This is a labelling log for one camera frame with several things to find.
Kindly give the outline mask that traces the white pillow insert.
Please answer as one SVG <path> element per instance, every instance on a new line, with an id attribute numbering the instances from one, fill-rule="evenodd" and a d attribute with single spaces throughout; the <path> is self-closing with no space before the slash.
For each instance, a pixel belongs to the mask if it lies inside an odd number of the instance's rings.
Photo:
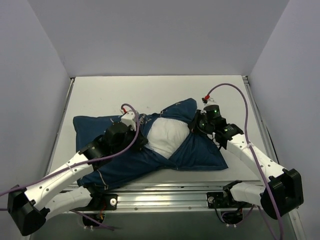
<path id="1" fill-rule="evenodd" d="M 157 118 L 148 134 L 146 147 L 165 159 L 169 159 L 186 140 L 190 130 L 188 124 L 170 118 Z"/>

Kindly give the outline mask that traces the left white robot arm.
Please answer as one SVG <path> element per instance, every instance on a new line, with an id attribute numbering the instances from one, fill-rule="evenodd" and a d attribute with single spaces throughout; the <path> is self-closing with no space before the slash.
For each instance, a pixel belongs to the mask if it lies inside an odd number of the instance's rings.
<path id="1" fill-rule="evenodd" d="M 21 235 L 33 234 L 61 213 L 84 207 L 97 209 L 101 203 L 99 194 L 83 186 L 69 192 L 64 189 L 115 157 L 128 150 L 139 151 L 147 143 L 139 128 L 116 122 L 52 173 L 34 183 L 11 188 L 6 192 L 7 211 Z"/>

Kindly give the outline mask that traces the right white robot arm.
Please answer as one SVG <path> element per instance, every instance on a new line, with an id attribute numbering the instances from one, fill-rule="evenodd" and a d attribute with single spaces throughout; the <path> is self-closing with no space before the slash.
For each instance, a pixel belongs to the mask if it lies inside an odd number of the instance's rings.
<path id="1" fill-rule="evenodd" d="M 301 174 L 276 163 L 246 139 L 244 131 L 220 114 L 218 105 L 197 110 L 192 121 L 194 133 L 212 135 L 213 141 L 234 154 L 260 180 L 259 184 L 235 180 L 223 187 L 223 203 L 234 206 L 238 202 L 255 205 L 276 220 L 304 203 Z"/>

